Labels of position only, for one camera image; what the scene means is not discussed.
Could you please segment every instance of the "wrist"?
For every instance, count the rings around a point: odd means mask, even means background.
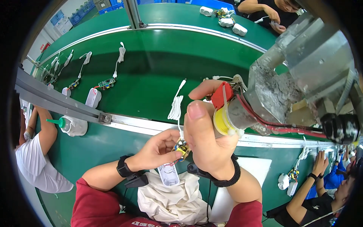
[[[125,164],[127,164],[127,167],[129,168],[129,170],[130,170],[131,172],[137,172],[137,171],[142,170],[142,168],[140,168],[140,167],[138,166],[139,162],[137,162],[137,161],[135,160],[135,156],[134,156],[134,155],[133,155],[133,156],[131,156],[131,157],[126,158],[126,159],[125,159]]]
[[[220,181],[229,181],[234,176],[235,169],[232,160],[230,159],[222,168],[212,171],[210,174]]]
[[[321,172],[313,170],[311,173],[314,174],[316,177],[318,177]]]

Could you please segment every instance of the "red sign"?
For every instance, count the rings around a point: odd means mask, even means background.
[[[44,49],[42,50],[42,53],[50,46],[50,43],[47,43],[44,47]]]

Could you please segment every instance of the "red wire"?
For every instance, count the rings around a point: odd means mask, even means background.
[[[94,92],[94,89],[95,89],[95,88],[99,88],[99,86],[96,86],[96,87],[94,87],[94,88],[93,88],[93,93],[94,93],[94,95],[97,95],[97,94]]]
[[[252,115],[260,124],[262,124],[263,126],[265,126],[268,129],[271,129],[274,131],[280,131],[280,132],[304,133],[306,135],[311,135],[311,136],[315,136],[315,137],[319,137],[319,138],[326,138],[326,136],[322,133],[315,133],[312,131],[308,131],[305,129],[299,129],[299,128],[288,128],[288,127],[285,127],[285,125],[281,124],[281,123],[271,123],[271,122],[265,121],[253,111],[252,107],[249,104],[247,104],[247,101],[246,101],[245,97],[243,96],[243,94],[241,96],[237,95],[237,99],[239,100],[239,102],[241,103],[243,108],[245,108],[250,115]]]

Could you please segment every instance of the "red plastic clip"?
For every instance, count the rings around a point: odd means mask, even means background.
[[[225,87],[226,90],[226,98],[227,98],[227,102],[230,101],[233,97],[233,90],[230,86],[229,83],[227,82],[223,82],[216,90],[215,93],[213,93],[212,95],[212,103],[214,105],[214,108],[216,108],[217,110],[219,110],[220,108],[222,108],[224,106],[224,100],[223,100],[223,85]]]

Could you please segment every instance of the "workbench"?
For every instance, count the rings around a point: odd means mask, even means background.
[[[138,7],[142,21],[151,24],[150,28],[129,30],[127,14],[125,10],[119,9],[84,22],[48,47],[38,59],[43,67],[51,63],[59,50],[62,67],[66,57],[74,50],[74,57],[62,71],[54,89],[61,92],[75,81],[84,61],[84,58],[78,58],[92,51],[90,63],[83,67],[81,83],[71,94],[71,98],[85,103],[90,88],[112,77],[119,56],[118,48],[120,42],[123,42],[126,48],[125,61],[118,66],[115,86],[105,91],[100,90],[102,99],[97,109],[142,118],[140,120],[152,120],[150,122],[176,124],[176,121],[168,120],[167,116],[181,81],[187,78],[179,93],[184,95],[180,119],[183,124],[187,105],[192,101],[188,93],[204,78],[240,74],[247,84],[250,65],[276,39],[258,24],[233,15],[236,23],[248,30],[244,37],[239,37],[232,32],[232,28],[221,27],[215,16],[201,15],[200,6],[196,5],[157,3]],[[286,70],[283,65],[276,68],[279,74]],[[34,72],[37,79],[40,79],[40,73],[41,70]],[[52,116],[55,119],[61,117],[56,113],[52,113]],[[246,129],[245,132],[256,134],[251,129]],[[150,135],[89,123],[86,135],[81,137],[69,137],[58,130],[57,140],[48,154],[54,167],[75,184],[88,169],[117,160],[123,155],[137,153]],[[298,134],[274,136],[277,137],[272,139],[302,138]],[[237,156],[272,159],[271,169],[262,187],[264,211],[291,199],[286,191],[278,189],[277,179],[281,173],[291,170],[300,152],[301,148],[272,148],[268,144],[266,147],[236,148],[234,153]],[[304,181],[304,176],[311,171],[313,154],[316,152],[317,149],[313,149],[312,155],[301,162],[299,170],[302,178],[299,179],[299,186]],[[191,160],[192,155],[185,162],[178,162],[178,172],[185,172]],[[207,200],[209,181],[201,178],[199,183],[203,199]],[[121,183],[114,190],[123,195],[124,189]],[[216,190],[212,185],[210,205],[213,204]],[[45,192],[39,191],[39,195],[54,222],[59,222],[60,212],[66,217],[64,220],[70,220],[75,189],[58,194],[59,199]],[[128,204],[135,205],[137,209],[137,189],[128,190],[126,197]]]

